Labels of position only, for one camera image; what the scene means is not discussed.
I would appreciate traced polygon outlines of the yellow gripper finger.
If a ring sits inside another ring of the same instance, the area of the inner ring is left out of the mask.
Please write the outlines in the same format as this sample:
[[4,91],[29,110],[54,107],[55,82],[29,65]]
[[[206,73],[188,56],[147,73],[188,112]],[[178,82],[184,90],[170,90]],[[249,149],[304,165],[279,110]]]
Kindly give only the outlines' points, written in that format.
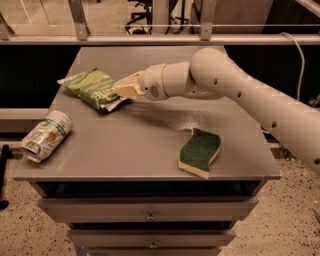
[[123,83],[135,83],[142,74],[143,74],[142,71],[135,72],[135,73],[130,74],[129,76],[123,78],[122,82]]
[[115,84],[114,89],[119,96],[132,100],[138,100],[140,97],[145,95],[145,92],[137,82]]

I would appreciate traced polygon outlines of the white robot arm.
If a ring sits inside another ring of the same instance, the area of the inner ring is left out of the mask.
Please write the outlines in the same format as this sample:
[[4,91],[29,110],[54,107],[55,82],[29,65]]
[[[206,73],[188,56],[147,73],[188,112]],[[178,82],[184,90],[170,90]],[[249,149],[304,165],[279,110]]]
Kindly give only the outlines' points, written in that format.
[[118,80],[114,88],[121,97],[152,101],[228,97],[320,173],[320,111],[248,75],[217,48],[200,49],[188,61],[152,65]]

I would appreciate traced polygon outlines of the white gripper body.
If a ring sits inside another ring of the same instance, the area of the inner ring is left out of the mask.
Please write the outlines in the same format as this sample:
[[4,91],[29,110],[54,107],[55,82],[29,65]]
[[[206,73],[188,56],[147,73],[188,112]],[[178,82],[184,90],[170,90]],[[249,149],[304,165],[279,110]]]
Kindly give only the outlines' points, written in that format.
[[144,96],[152,101],[166,100],[168,98],[165,93],[162,81],[162,73],[165,65],[158,64],[145,69],[138,78]]

